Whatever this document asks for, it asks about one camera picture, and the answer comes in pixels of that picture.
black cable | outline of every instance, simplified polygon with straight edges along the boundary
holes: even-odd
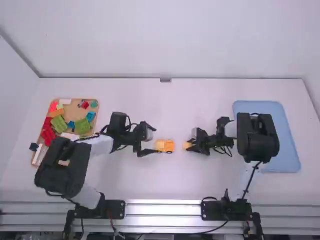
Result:
[[[45,190],[45,193],[46,193],[48,196],[50,196],[50,197],[61,197],[61,198],[63,198],[63,199],[68,200],[70,203],[73,203],[74,205],[78,205],[78,203],[72,201],[71,199],[65,198],[65,196],[62,195],[62,194],[52,194],[52,193],[50,193],[48,190]]]
[[[207,233],[210,233],[210,232],[214,232],[214,231],[224,227],[228,222],[229,222],[229,220],[225,221],[222,225],[217,226],[216,228],[208,230],[208,231],[195,232],[195,233],[191,233],[191,234],[192,235],[194,235],[194,234],[207,234]]]
[[[255,166],[253,166],[253,170],[252,170],[251,176],[250,176],[250,178],[249,178],[248,184],[247,184],[246,187],[245,187],[245,190],[243,191],[243,195],[242,195],[242,198],[241,198],[241,199],[244,199],[245,196],[246,196],[246,194],[249,192],[248,189],[249,189],[249,186],[250,186],[250,184],[251,184],[251,181],[252,181],[252,179],[253,179],[253,177],[254,177],[255,171],[256,171],[257,169],[259,169],[259,165],[260,165],[261,163],[262,163],[262,161],[259,161]]]
[[[206,197],[202,198],[201,203],[202,203],[204,200],[207,200],[207,199],[213,199],[213,200],[218,201],[218,199],[215,198],[214,196],[206,196]]]
[[[125,146],[123,146],[123,147],[119,147],[119,148],[117,148],[115,151],[119,151],[119,150],[125,149],[126,147],[128,147],[128,145],[125,145]]]
[[[82,228],[82,233],[81,233],[80,239],[82,239],[82,237],[84,236],[84,233],[85,233],[85,231],[84,231],[84,219],[83,218],[81,218],[81,228]]]
[[[213,150],[219,154],[225,154],[224,152],[222,151],[218,151],[218,149],[221,149],[221,147],[217,148],[217,147],[214,147]]]
[[[63,197],[62,194],[52,194],[48,190],[45,190],[45,193],[50,197]]]
[[[229,146],[226,146],[226,149],[228,149],[228,152],[229,153],[227,153],[227,152],[225,152],[229,157],[232,157],[232,153],[231,153],[231,150],[230,150],[230,148],[229,148]]]
[[[96,135],[94,135],[94,136],[87,136],[87,137],[78,138],[78,139],[74,140],[73,142],[78,142],[78,141],[98,138],[99,134],[98,133],[95,133],[95,134]]]
[[[139,240],[143,235],[144,235],[144,233],[141,233],[140,236],[136,240]]]

cork board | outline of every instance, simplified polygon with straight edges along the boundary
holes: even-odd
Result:
[[[52,106],[52,103],[59,102],[60,99],[65,99],[65,98],[56,98],[56,99],[53,99],[51,101],[50,105],[48,106],[48,111],[46,113],[46,116],[43,116],[43,122],[45,121],[46,117],[51,117],[50,108]],[[86,133],[83,133],[80,136],[81,137],[86,137],[86,136],[92,135],[95,132],[94,129],[95,129],[95,124],[96,124],[96,120],[97,120],[97,117],[98,117],[98,111],[99,111],[100,103],[96,99],[82,99],[82,98],[69,98],[69,99],[71,99],[71,102],[70,102],[70,104],[63,104],[64,113],[61,115],[63,117],[65,123],[68,124],[70,121],[76,122],[78,120],[85,119],[87,114],[88,114],[88,112],[94,112],[95,113],[95,117],[92,120],[92,122],[90,123],[90,125],[91,125],[90,131],[88,131]],[[88,102],[88,104],[89,104],[87,109],[84,109],[83,107],[78,107],[78,104],[81,104],[81,102],[83,100]],[[96,107],[92,107],[91,106],[91,103],[93,101],[97,102],[97,106]],[[41,125],[41,126],[39,126],[39,137],[38,137],[36,143],[38,145],[42,144],[42,148],[41,148],[41,151],[38,153],[38,157],[37,157],[38,161],[37,161],[37,163],[33,162],[33,159],[34,159],[34,157],[36,155],[36,152],[34,152],[32,154],[32,158],[31,158],[31,164],[33,166],[35,166],[35,167],[38,167],[40,165],[42,158],[44,157],[45,153],[48,150],[48,147],[45,146],[45,141],[44,141],[43,137],[41,136],[42,132],[43,132],[43,126]],[[58,133],[56,131],[54,131],[54,133],[57,136],[61,135],[61,133]],[[69,128],[69,127],[66,130],[64,130],[63,133],[69,133],[69,134],[73,134],[73,135],[78,135],[77,129],[75,129],[74,132],[72,132],[72,129]]]

white table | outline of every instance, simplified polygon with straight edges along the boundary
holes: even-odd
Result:
[[[301,79],[172,79],[171,83],[160,83],[157,78],[44,79],[33,96],[0,182],[0,207],[5,213],[15,213],[0,218],[0,230],[63,229],[65,213],[72,205],[35,187],[36,169],[30,164],[32,153],[28,149],[37,139],[49,103],[58,97],[98,99],[96,130],[109,122],[113,111],[119,111],[127,113],[132,122],[145,120],[155,127],[155,139],[176,142],[173,154],[137,158],[127,147],[103,156],[105,167],[95,175],[97,189],[107,198],[129,203],[124,220],[116,221],[119,229],[146,233],[192,233],[219,226],[219,221],[201,220],[200,199],[219,198],[225,188],[237,188],[245,162],[236,148],[232,158],[214,153],[206,157],[184,151],[182,143],[193,127],[214,133],[219,117],[233,117],[236,100],[280,102],[301,170],[263,174],[251,185],[250,202],[261,213],[266,234],[320,234],[320,122]],[[84,221],[85,230],[92,232],[111,231],[108,224],[106,220]],[[218,233],[241,233],[240,227],[240,223],[230,222]],[[75,229],[79,230],[78,221]]]

building block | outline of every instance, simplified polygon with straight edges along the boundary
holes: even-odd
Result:
[[[35,155],[34,155],[34,157],[32,159],[32,162],[31,162],[33,165],[36,165],[36,163],[37,163],[37,160],[38,160],[39,154],[41,152],[42,146],[43,146],[43,144],[40,143],[38,148],[37,148],[37,150],[36,150],[36,152],[35,152]]]
[[[80,138],[79,135],[76,135],[76,134],[73,134],[73,133],[68,133],[68,132],[61,133],[60,137],[67,138],[67,139],[70,139],[72,141],[78,140]]]
[[[90,131],[90,123],[86,118],[75,121],[75,131],[77,134],[85,134]]]
[[[30,144],[29,149],[30,149],[31,151],[36,152],[36,151],[37,151],[37,149],[38,149],[38,147],[39,147],[39,145],[38,145],[38,144],[36,144],[35,142],[32,142],[32,143]]]
[[[87,109],[89,107],[89,103],[87,101],[84,101],[81,105],[84,109]]]
[[[42,128],[51,127],[51,119],[52,117],[46,116]]]
[[[76,126],[75,126],[75,122],[74,121],[70,121],[69,123],[68,123],[68,128],[70,128],[70,129],[74,129]]]
[[[86,119],[88,120],[89,123],[91,123],[94,120],[95,116],[96,116],[96,113],[94,111],[90,111],[87,113]]]
[[[50,112],[50,117],[54,118],[56,116],[62,115],[65,113],[65,110],[63,108],[57,109],[53,112]]]
[[[96,108],[97,106],[98,106],[98,101],[93,100],[93,101],[91,102],[91,107],[94,109],[94,108]]]
[[[56,109],[63,109],[64,108],[64,105],[62,103],[59,103],[57,106],[56,106]]]
[[[59,100],[59,104],[70,105],[72,99],[71,98],[62,98]]]
[[[41,137],[44,139],[44,144],[49,147],[57,136],[51,127],[46,127],[42,130]]]
[[[49,108],[49,112],[54,112],[55,110],[57,110],[57,105],[59,103],[57,101],[54,101],[53,103],[51,103],[50,108]]]
[[[68,128],[64,118],[61,115],[54,117],[51,120],[51,124],[58,133],[62,133]]]
[[[82,104],[85,102],[84,99],[81,100],[81,102],[78,104],[78,108],[81,108]]]

yellow toy car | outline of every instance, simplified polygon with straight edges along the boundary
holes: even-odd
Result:
[[[173,140],[157,140],[155,141],[155,149],[158,153],[172,154],[175,150],[175,142]]]

